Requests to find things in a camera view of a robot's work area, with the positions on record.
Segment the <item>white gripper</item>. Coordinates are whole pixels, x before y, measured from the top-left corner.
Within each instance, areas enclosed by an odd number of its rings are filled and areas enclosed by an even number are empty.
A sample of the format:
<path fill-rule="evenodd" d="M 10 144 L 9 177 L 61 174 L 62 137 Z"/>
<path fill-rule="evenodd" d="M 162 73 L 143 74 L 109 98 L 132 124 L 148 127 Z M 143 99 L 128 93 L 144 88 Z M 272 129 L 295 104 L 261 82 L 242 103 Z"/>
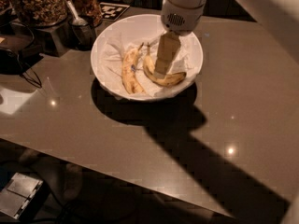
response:
<path fill-rule="evenodd" d="M 203 11 L 204 6 L 184 8 L 174 5 L 170 0 L 163 0 L 161 22 L 168 32 L 163 34 L 159 40 L 154 70 L 157 78 L 165 77 L 178 54 L 180 49 L 178 35 L 190 34 L 200 21 Z"/>

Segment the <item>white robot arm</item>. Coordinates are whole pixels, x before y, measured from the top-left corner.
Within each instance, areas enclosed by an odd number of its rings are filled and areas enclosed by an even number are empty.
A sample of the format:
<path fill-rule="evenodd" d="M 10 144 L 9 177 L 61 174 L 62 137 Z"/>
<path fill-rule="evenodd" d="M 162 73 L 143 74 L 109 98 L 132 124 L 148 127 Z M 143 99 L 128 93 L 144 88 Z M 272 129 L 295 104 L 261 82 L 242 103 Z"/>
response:
<path fill-rule="evenodd" d="M 204 13 L 206 0 L 163 0 L 161 23 L 165 33 L 160 37 L 154 75 L 166 76 L 176 58 L 181 36 L 190 34 Z"/>

